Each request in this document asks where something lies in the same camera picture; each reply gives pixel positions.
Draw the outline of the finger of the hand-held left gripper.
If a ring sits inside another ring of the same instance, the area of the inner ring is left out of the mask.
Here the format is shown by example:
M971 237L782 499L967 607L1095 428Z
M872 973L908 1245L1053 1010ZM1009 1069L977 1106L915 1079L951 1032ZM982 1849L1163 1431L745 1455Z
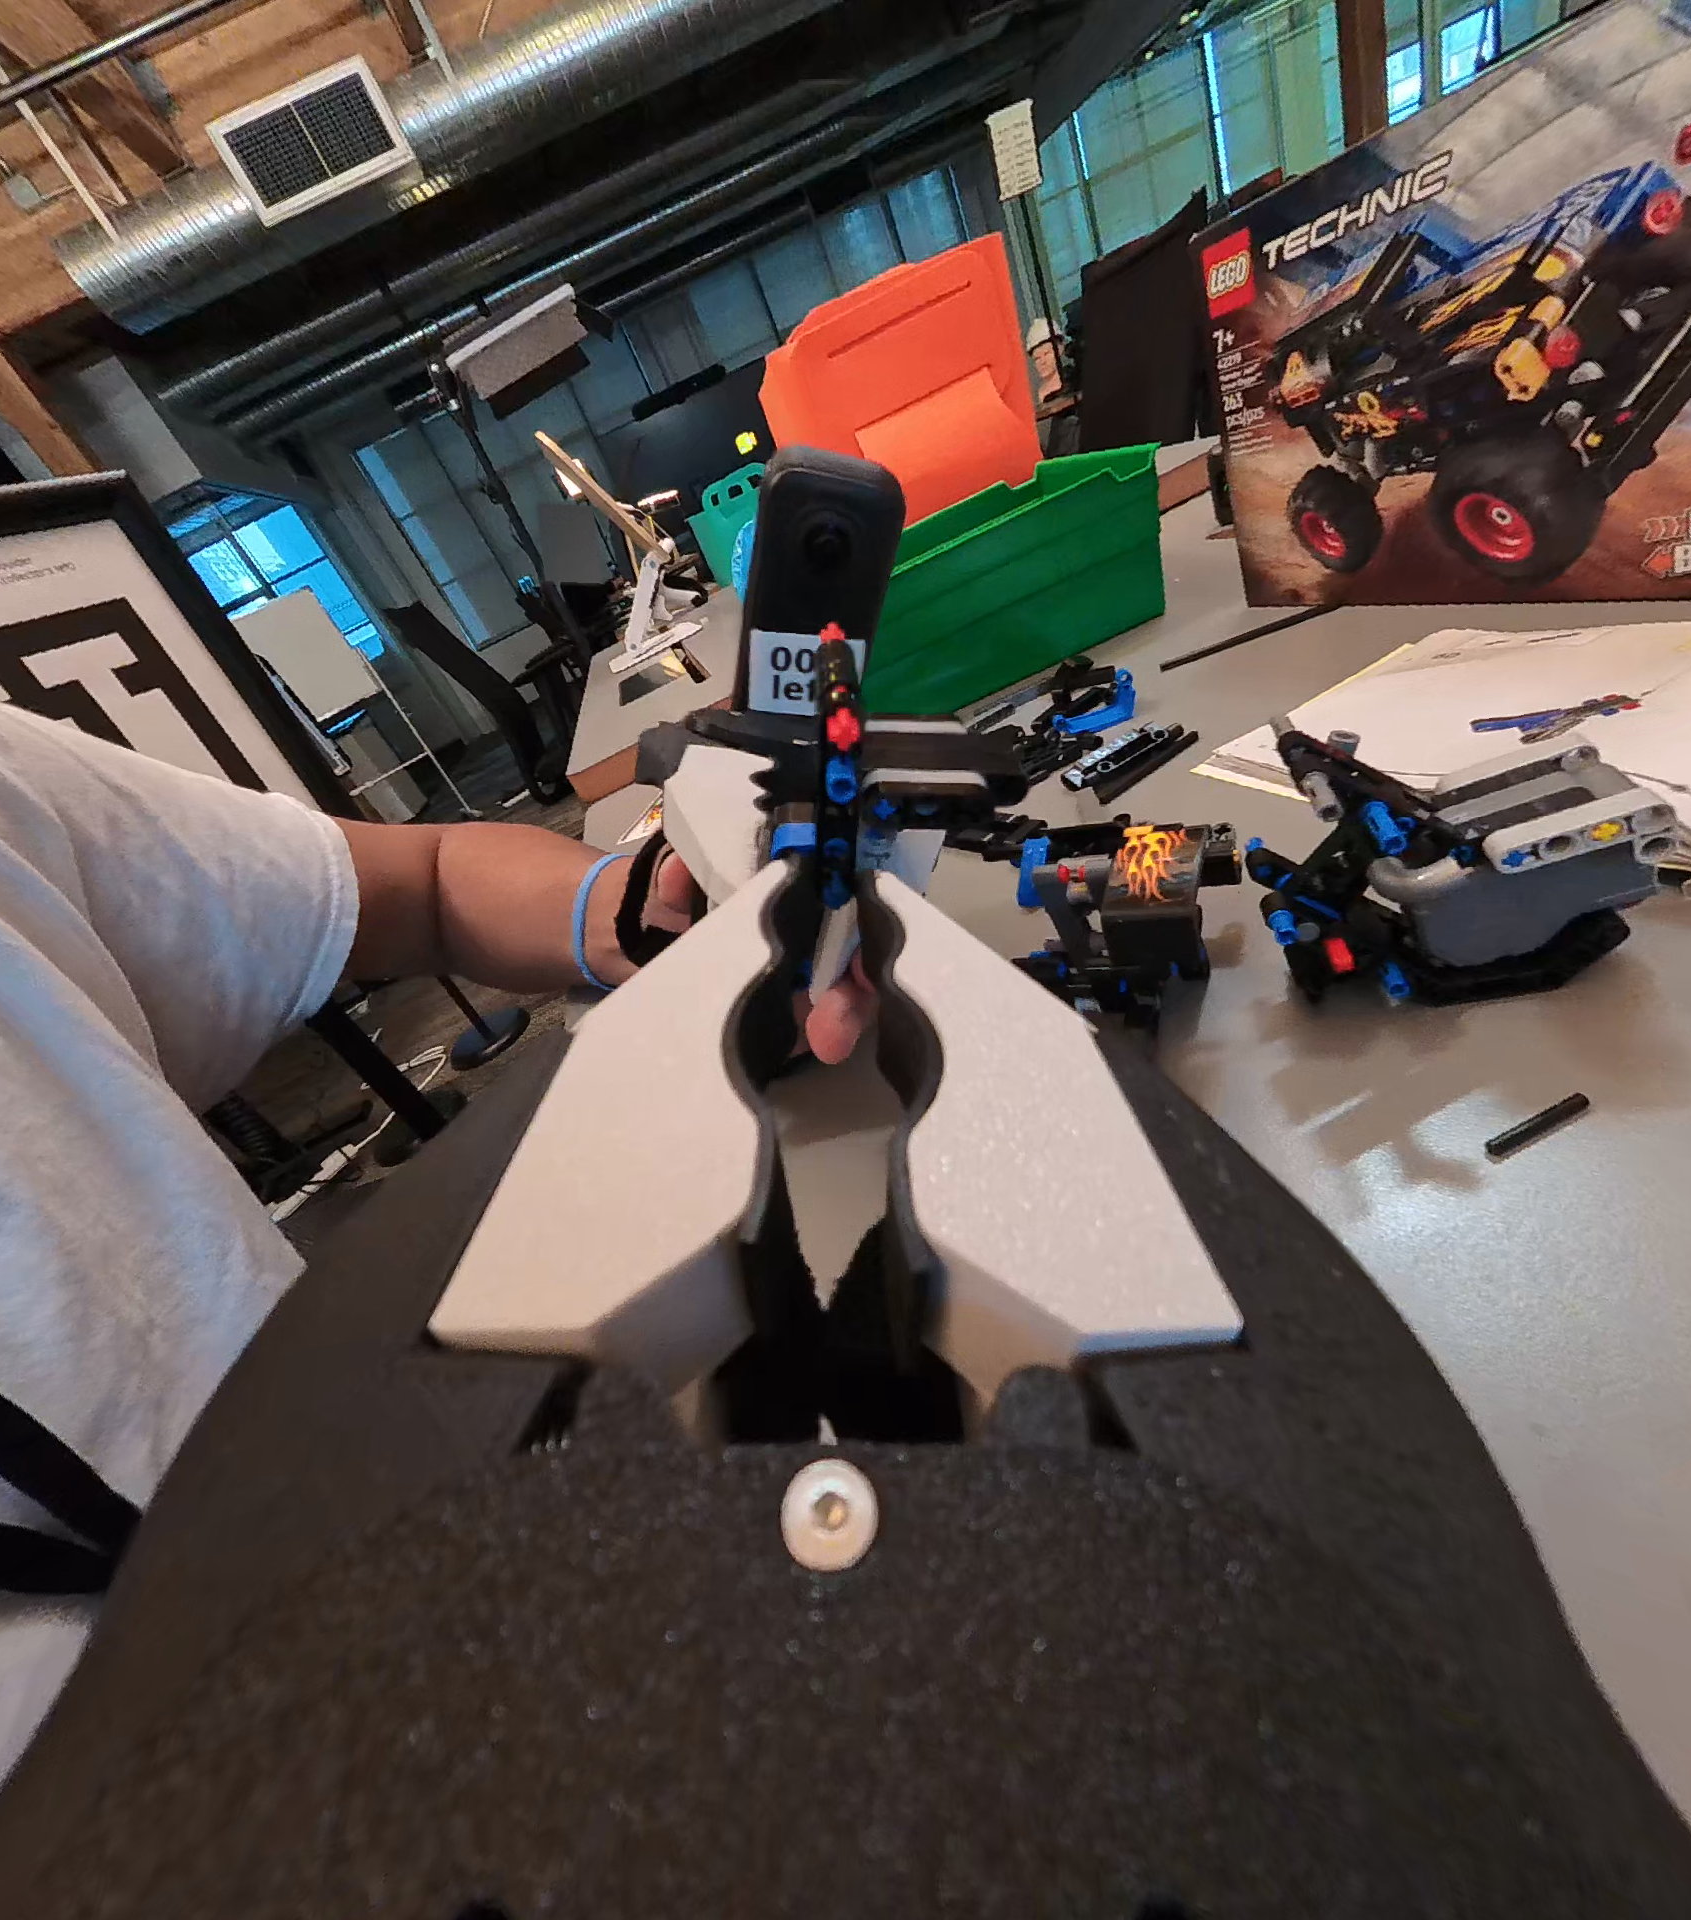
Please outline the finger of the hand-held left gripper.
M867 775L864 877L891 877L900 888L926 890L948 831L992 825L996 813L985 775Z
M778 766L741 746L686 746L665 783L665 835L687 867L711 911L770 867L770 814L759 777Z

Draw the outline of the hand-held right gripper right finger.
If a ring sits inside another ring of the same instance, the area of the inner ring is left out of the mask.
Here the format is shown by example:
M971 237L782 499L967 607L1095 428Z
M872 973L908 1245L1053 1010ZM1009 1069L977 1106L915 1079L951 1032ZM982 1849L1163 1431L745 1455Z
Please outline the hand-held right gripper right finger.
M897 1334L977 1408L1026 1367L1231 1345L1243 1328L1095 1032L926 898L864 882L879 984Z

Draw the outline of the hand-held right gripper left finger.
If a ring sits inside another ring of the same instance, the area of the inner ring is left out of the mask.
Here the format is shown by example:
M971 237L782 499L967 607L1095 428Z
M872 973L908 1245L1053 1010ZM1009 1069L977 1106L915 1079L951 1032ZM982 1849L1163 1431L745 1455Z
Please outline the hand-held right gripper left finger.
M656 1386L702 1445L804 1434L755 1324L807 1311L763 1084L790 1063L807 878L770 862L600 1001L429 1311L452 1352L567 1357Z

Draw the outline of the black lego beam with pins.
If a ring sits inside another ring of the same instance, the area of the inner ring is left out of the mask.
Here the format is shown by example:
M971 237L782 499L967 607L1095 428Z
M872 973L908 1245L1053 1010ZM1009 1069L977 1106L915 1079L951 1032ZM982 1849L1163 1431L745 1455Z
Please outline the black lego beam with pins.
M867 714L859 653L836 620L814 639L810 664L814 737L778 760L763 855L790 859L807 898L797 923L797 984L810 1001L834 988L859 939L859 801Z

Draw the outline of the grey lego chassis assembly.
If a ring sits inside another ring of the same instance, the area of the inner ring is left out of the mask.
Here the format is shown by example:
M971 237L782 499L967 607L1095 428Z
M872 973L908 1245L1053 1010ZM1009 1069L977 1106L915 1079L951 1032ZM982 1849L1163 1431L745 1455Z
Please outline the grey lego chassis assembly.
M1328 830L1309 859L1243 846L1265 890L1290 984L1322 1001L1369 977L1391 1001L1488 1001L1568 984L1629 942L1624 911L1673 859L1673 806L1601 760L1584 733L1556 733L1478 760L1435 792L1270 718L1290 785Z

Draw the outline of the person's left forearm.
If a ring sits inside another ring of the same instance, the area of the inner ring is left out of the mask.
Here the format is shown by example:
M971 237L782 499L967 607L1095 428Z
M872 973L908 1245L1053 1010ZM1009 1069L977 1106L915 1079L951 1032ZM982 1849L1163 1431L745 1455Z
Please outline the person's left forearm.
M349 973L583 984L568 904L600 859L536 825L342 825L359 878Z

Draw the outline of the pile of black lego pieces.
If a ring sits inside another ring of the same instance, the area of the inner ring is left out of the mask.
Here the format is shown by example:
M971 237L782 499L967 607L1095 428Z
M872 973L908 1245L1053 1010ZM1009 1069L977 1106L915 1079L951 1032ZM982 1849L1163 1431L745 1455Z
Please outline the pile of black lego pieces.
M982 706L967 726L997 733L1028 785L1059 777L1072 793L1115 801L1196 746L1182 720L1140 720L1127 667L1063 659L1051 677Z

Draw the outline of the flame printed lego assembly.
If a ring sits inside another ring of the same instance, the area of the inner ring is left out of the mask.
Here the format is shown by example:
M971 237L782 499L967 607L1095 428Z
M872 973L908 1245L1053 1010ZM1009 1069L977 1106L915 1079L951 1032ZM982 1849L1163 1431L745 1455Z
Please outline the flame printed lego assembly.
M948 850L1015 867L1015 904L1051 919L1051 942L1021 955L1051 996L1084 1015L1155 1026L1170 980L1208 980L1197 890L1242 882L1231 825L1053 830L1032 814L965 825Z

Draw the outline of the long black lego axle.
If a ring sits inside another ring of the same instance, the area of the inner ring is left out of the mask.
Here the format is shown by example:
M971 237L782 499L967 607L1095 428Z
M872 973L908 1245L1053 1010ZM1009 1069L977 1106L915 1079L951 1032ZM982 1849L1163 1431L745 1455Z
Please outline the long black lego axle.
M1274 616L1274 620L1265 620L1265 624L1257 624L1257 629L1243 629L1243 631L1236 631L1236 639L1218 639L1218 643L1213 643L1213 646L1204 646L1204 648L1163 659L1161 672L1170 677L1170 672L1178 672L1178 667L1188 667L1188 664L1226 653L1226 648L1236 648L1236 646L1243 646L1243 643L1257 643L1257 639L1270 639L1270 631L1287 631L1287 629L1309 624L1309 620L1317 620L1317 616L1327 616L1327 612L1339 612L1339 607L1301 607L1301 612Z

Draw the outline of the short black lego axle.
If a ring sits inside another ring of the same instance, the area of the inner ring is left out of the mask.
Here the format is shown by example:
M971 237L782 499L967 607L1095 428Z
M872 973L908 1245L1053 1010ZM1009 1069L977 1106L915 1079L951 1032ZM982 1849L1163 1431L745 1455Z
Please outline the short black lego axle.
M1491 1162L1504 1162L1507 1156L1520 1156L1524 1148L1549 1140L1556 1129L1573 1126L1578 1117L1584 1117L1592 1106L1584 1091L1568 1091L1556 1106L1504 1126L1499 1134L1483 1140L1483 1156Z

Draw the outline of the lego set box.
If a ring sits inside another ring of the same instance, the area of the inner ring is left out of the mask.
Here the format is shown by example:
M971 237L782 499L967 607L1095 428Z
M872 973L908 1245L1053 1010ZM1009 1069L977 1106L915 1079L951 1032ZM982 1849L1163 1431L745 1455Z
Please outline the lego set box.
M1188 259L1252 607L1691 599L1691 4L1592 4Z

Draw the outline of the person's left hand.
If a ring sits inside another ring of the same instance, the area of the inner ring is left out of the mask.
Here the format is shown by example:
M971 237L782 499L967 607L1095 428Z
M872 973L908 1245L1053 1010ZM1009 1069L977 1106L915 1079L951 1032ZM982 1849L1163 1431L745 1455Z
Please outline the person's left hand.
M680 862L680 855L665 835L651 846L657 850L657 862L644 878L637 926L644 934L686 934L694 926L694 911L695 911L702 890L695 890L687 867ZM825 996L807 998L804 1049L814 1063L836 1067L854 1052L872 1015L875 1015L875 984L864 967L864 953L854 953L846 973L836 973Z

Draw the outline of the teal plastic basket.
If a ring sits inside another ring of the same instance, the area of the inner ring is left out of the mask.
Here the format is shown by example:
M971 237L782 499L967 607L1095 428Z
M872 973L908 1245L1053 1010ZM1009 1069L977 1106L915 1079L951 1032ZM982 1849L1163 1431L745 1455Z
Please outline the teal plastic basket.
M718 585L733 585L733 577L736 577L736 539L759 509L759 479L763 479L763 465L745 465L733 477L718 477L702 492L702 509L687 513L687 531L694 531L707 566L712 571Z

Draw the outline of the blue wristband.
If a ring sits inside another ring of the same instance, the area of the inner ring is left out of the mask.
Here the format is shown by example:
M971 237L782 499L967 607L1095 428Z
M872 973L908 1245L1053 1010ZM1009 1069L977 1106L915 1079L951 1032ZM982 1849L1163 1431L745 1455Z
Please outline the blue wristband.
M573 955L578 980L600 996L617 988L621 980L629 980L637 973L637 963L626 955L621 934L617 934L629 877L635 877L629 855L604 855L583 869L583 878L573 888L568 955Z

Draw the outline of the wooden easel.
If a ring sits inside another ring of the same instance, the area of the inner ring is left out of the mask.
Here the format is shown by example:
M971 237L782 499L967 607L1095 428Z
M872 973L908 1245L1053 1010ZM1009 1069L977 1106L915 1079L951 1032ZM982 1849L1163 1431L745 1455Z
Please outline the wooden easel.
M657 672L673 659L676 677L707 684L711 672L694 653L694 639L707 629L707 620L694 616L694 594L666 592L666 572L686 559L676 539L644 509L617 503L556 439L549 439L546 428L536 428L531 439L561 483L587 499L594 513L604 513L626 536L637 559L635 612L626 620L617 653L606 653L614 681L626 684L629 677Z

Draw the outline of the orange plastic bin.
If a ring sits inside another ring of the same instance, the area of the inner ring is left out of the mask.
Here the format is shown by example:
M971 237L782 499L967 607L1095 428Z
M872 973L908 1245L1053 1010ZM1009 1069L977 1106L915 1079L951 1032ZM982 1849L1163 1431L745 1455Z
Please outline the orange plastic bin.
M759 411L778 446L888 469L905 523L1032 479L1041 432L1002 237L814 305L763 360Z

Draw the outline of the green plastic bin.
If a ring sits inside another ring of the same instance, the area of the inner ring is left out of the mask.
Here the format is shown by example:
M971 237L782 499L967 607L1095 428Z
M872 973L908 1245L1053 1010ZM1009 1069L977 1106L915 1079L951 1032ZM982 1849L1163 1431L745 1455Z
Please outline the green plastic bin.
M1163 612L1161 446L1047 460L900 536L867 714L943 718Z

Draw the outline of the studio light panel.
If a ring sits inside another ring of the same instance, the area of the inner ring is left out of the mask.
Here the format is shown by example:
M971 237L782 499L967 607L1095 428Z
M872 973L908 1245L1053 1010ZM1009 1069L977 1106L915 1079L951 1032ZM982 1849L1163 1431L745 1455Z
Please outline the studio light panel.
M587 368L587 342L614 335L614 313L583 300L567 281L452 335L445 353L433 358L433 390L445 402L482 398L492 419L504 419Z

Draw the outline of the black monitor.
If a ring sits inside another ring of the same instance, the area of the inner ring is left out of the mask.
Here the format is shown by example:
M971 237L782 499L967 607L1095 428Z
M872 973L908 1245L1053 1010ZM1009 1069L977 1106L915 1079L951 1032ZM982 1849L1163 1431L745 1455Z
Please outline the black monitor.
M1084 455L1215 432L1208 305L1196 273L1196 237L1208 219L1208 193L1196 186L1163 225L1084 268L1077 333Z

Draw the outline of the whiteboard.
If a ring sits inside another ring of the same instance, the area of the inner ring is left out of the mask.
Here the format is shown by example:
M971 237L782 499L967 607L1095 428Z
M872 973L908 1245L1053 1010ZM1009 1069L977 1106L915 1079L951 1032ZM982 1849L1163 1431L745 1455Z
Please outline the whiteboard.
M229 616L320 731L344 720L383 692L370 659L337 629L309 585Z

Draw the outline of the white ceiling air vent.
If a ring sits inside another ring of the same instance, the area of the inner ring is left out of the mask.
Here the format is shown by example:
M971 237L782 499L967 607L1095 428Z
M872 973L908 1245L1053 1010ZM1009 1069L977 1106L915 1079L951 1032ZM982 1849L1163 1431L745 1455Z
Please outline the white ceiling air vent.
M337 61L205 133L265 225L415 163L367 56Z

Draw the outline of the black framed marker sign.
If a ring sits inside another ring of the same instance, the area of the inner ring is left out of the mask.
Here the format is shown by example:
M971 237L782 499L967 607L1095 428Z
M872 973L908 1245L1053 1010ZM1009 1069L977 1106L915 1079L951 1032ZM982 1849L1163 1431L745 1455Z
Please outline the black framed marker sign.
M359 819L337 746L123 472L0 483L0 702Z

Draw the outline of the silver air duct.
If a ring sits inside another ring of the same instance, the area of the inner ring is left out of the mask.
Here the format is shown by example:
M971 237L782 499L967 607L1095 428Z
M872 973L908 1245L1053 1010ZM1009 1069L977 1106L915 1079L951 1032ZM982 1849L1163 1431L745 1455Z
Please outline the silver air duct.
M413 68L379 83L394 159L370 177L320 186L286 213L265 210L222 159L123 210L114 234L88 219L52 250L98 313L150 335L375 234L429 194L488 177L592 120L642 106L665 83L755 43L807 32L825 11L834 4L549 4L518 30L462 47L452 75Z

